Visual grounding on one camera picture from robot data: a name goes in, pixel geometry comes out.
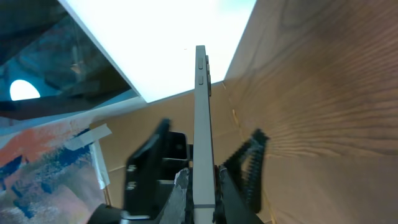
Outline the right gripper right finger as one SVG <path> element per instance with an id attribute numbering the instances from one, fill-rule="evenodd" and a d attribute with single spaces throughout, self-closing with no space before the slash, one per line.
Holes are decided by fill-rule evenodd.
<path id="1" fill-rule="evenodd" d="M 264 224 L 248 207 L 224 166 L 216 166 L 216 204 L 213 223 Z"/>

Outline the Galaxy smartphone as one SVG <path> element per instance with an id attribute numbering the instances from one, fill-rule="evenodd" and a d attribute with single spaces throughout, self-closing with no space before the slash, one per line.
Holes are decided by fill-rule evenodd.
<path id="1" fill-rule="evenodd" d="M 195 52 L 193 203 L 194 223 L 212 224 L 215 211 L 215 172 L 211 132 L 210 67 L 205 46 Z"/>

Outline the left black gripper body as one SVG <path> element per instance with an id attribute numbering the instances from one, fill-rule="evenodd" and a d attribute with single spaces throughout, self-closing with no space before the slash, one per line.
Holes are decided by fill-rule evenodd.
<path id="1" fill-rule="evenodd" d="M 128 215 L 128 212 L 123 210 L 123 205 L 121 208 L 116 208 L 110 205 L 101 204 L 88 220 L 89 223 L 160 223 L 163 209 L 174 187 L 175 175 L 182 169 L 189 168 L 191 149 L 192 146 L 187 144 L 186 136 L 183 133 L 169 131 L 168 149 L 162 159 L 161 173 L 158 179 L 160 212 L 155 218 L 149 218 L 147 216 L 131 217 Z M 125 178 L 121 192 L 123 202 Z"/>

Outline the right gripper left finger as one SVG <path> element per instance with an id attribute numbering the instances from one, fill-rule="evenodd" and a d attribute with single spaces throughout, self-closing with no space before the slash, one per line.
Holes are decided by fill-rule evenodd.
<path id="1" fill-rule="evenodd" d="M 160 224 L 193 224 L 193 187 L 191 169 L 175 175 L 174 187 L 163 209 Z"/>

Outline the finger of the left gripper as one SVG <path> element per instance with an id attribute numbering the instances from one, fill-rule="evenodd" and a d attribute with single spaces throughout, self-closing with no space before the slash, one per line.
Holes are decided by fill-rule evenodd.
<path id="1" fill-rule="evenodd" d="M 168 149 L 170 120 L 163 119 L 126 162 L 123 210 L 129 216 L 155 218 L 160 212 L 158 198 L 162 159 Z"/>
<path id="2" fill-rule="evenodd" d="M 254 213 L 262 209 L 262 168 L 268 140 L 261 129 L 256 129 L 223 163 L 244 202 Z"/>

